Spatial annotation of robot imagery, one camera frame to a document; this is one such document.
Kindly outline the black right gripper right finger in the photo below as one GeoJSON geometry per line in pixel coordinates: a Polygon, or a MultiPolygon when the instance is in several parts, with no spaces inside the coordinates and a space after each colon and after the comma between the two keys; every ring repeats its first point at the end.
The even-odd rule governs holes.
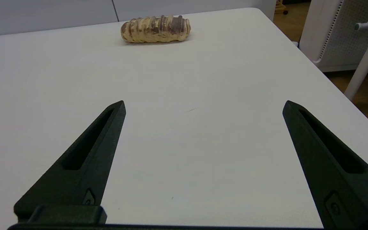
{"type": "Polygon", "coordinates": [[[368,230],[368,164],[303,106],[282,115],[323,227],[368,230]]]}

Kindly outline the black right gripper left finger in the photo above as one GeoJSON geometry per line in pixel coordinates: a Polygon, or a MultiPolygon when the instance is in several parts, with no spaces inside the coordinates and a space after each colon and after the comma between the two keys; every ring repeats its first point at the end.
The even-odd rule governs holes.
{"type": "Polygon", "coordinates": [[[101,201],[126,116],[109,105],[16,202],[19,221],[105,221],[101,201]]]}

